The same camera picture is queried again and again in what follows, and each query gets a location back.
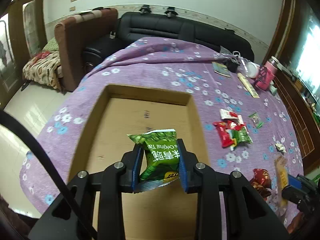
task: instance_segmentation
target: brown sofa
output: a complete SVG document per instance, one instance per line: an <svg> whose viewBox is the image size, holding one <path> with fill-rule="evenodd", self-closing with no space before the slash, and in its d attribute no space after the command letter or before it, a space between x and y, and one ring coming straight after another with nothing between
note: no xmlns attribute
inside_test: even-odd
<svg viewBox="0 0 320 240"><path fill-rule="evenodd" d="M86 74L81 58L86 44L114 30L117 18L115 8L106 8L75 14L55 26L63 75L60 81L66 90L75 90Z"/></svg>

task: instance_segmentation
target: purple floral tablecloth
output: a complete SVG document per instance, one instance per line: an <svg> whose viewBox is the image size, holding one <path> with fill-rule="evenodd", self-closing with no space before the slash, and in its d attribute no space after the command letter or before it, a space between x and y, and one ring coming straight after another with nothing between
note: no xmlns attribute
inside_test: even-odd
<svg viewBox="0 0 320 240"><path fill-rule="evenodd" d="M258 91L253 98L236 74L227 78L212 70L212 61L233 55L220 54L205 46L173 39L146 37L116 52L95 67L81 81L79 87L48 121L37 138L59 174L67 181L68 171L81 131L88 115L106 85L128 84L184 91L193 95L204 129L210 166L219 172L241 171L248 180L254 168L269 171L272 197L269 206L279 215L274 159L278 156L276 142L285 145L287 170L296 176L303 174L297 139L287 110L278 95ZM231 152L221 147L220 138L212 122L220 121L219 109L241 114L253 144L239 145ZM264 122L262 128L253 127L250 114L257 111ZM20 171L21 187L43 213L59 194L56 186L38 162L28 152ZM282 217L288 225L298 213L289 203Z"/></svg>

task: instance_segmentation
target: wooden cabinet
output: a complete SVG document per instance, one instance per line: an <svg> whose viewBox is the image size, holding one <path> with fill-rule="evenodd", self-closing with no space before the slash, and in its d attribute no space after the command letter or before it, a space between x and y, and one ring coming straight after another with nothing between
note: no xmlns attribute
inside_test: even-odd
<svg viewBox="0 0 320 240"><path fill-rule="evenodd" d="M290 115L301 151L304 173L320 165L320 130L299 88L282 71L274 78L278 94Z"/></svg>

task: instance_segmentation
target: tiled floor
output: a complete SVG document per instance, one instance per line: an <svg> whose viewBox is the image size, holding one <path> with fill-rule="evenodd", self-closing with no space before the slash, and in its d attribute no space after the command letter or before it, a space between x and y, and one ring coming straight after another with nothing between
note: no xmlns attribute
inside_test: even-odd
<svg viewBox="0 0 320 240"><path fill-rule="evenodd" d="M21 122L37 137L54 111L70 95L49 87L30 84L18 91L5 107L5 111ZM28 148L13 133L0 126L0 193L13 209L39 217L40 213L26 198L20 187L19 172Z"/></svg>

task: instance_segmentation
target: yellow stick package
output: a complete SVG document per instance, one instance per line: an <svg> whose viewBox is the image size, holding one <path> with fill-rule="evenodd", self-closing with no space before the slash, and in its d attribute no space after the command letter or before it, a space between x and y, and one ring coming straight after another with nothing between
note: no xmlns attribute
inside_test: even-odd
<svg viewBox="0 0 320 240"><path fill-rule="evenodd" d="M288 172L285 168L287 159L282 155L275 159L276 166L276 176L277 176L277 185L278 185L278 206L280 209L280 216L284 214L287 209L288 201L283 199L281 196L282 190L285 186L289 184Z"/></svg>

